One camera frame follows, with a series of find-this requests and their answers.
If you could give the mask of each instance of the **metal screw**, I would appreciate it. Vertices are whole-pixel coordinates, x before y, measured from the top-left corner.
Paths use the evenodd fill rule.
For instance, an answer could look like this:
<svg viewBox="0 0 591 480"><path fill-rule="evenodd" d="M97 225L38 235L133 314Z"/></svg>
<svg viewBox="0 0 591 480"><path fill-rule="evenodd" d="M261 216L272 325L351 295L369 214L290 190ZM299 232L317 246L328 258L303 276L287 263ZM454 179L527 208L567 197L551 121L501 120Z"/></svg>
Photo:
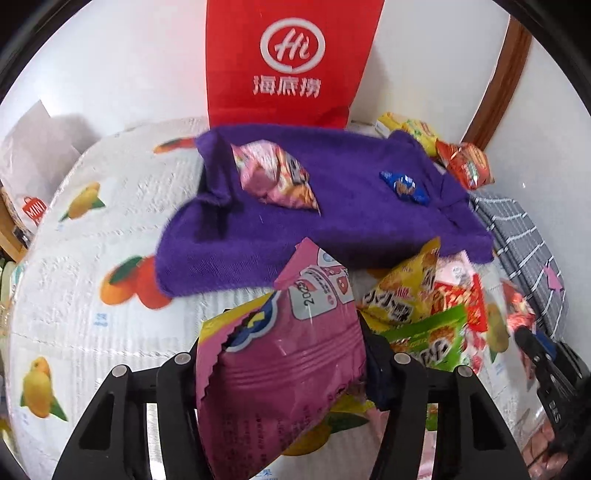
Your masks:
<svg viewBox="0 0 591 480"><path fill-rule="evenodd" d="M460 365L459 367L457 367L457 372L463 376L463 377L471 377L472 374L474 373L472 371L472 369L470 367L467 367L466 365Z"/></svg>
<svg viewBox="0 0 591 480"><path fill-rule="evenodd" d="M410 357L404 352L399 352L394 355L394 360L400 365L408 365L410 363Z"/></svg>
<svg viewBox="0 0 591 480"><path fill-rule="evenodd" d="M188 364L191 361L191 355L188 353L180 353L176 357L174 357L174 363L177 365L184 365Z"/></svg>
<svg viewBox="0 0 591 480"><path fill-rule="evenodd" d="M111 373L114 377L123 377L127 373L127 367L125 365L117 365Z"/></svg>

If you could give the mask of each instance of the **white wall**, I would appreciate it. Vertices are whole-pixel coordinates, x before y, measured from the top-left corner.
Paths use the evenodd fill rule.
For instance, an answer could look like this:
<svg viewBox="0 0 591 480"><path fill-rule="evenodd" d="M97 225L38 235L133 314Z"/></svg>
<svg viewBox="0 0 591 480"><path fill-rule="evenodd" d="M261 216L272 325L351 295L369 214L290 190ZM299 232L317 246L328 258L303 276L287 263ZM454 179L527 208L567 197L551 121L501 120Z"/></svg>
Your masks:
<svg viewBox="0 0 591 480"><path fill-rule="evenodd" d="M21 73L0 105L0 139L38 99L79 150L142 122L205 115L205 14L206 0L93 0ZM492 0L386 0L352 118L392 110L459 140L507 23Z"/></svg>
<svg viewBox="0 0 591 480"><path fill-rule="evenodd" d="M419 118L459 141L490 81L509 15L492 0L387 0L351 118Z"/></svg>
<svg viewBox="0 0 591 480"><path fill-rule="evenodd" d="M84 150L142 122L205 115L205 0L93 0L0 105L0 139L41 99Z"/></svg>
<svg viewBox="0 0 591 480"><path fill-rule="evenodd" d="M570 303L565 337L591 365L591 117L536 41L486 152L497 186L529 212L556 258Z"/></svg>

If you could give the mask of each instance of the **orange fruit print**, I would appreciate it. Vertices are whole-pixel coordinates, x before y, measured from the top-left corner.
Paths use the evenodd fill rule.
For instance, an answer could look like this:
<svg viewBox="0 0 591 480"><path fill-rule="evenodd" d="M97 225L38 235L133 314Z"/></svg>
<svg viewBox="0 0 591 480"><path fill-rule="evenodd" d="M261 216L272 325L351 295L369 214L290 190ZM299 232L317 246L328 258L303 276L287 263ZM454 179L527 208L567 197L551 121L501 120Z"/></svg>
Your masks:
<svg viewBox="0 0 591 480"><path fill-rule="evenodd" d="M132 272L126 279L112 285L111 277L118 267L107 273L100 285L100 299L107 305L118 305L128 301L135 294L135 279L137 273Z"/></svg>
<svg viewBox="0 0 591 480"><path fill-rule="evenodd" d="M127 259L107 273L100 285L100 299L106 305L119 305L136 294L150 310L161 309L172 301L158 289L153 255Z"/></svg>
<svg viewBox="0 0 591 480"><path fill-rule="evenodd" d="M154 257L144 258L137 268L136 292L141 303L151 310L157 310L168 305L172 299L163 295L156 283Z"/></svg>

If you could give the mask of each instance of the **wooden door frame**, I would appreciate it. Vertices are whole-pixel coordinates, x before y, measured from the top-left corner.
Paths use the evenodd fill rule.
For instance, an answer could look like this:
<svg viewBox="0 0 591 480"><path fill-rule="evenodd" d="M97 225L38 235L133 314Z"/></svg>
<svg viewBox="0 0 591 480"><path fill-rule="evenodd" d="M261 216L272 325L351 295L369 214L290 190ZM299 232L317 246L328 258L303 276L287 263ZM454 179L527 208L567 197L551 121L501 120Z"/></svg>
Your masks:
<svg viewBox="0 0 591 480"><path fill-rule="evenodd" d="M531 39L531 33L518 20L510 17L495 72L463 142L473 143L481 150L488 145L519 84Z"/></svg>

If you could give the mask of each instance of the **red paper bag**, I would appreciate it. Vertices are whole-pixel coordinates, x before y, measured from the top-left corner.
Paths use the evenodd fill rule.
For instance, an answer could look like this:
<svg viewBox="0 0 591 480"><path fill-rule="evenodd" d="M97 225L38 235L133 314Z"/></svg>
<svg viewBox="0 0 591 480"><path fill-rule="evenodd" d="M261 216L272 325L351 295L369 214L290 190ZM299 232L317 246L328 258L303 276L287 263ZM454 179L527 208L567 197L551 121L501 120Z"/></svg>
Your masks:
<svg viewBox="0 0 591 480"><path fill-rule="evenodd" d="M210 0L206 77L211 126L343 128L384 0Z"/></svg>

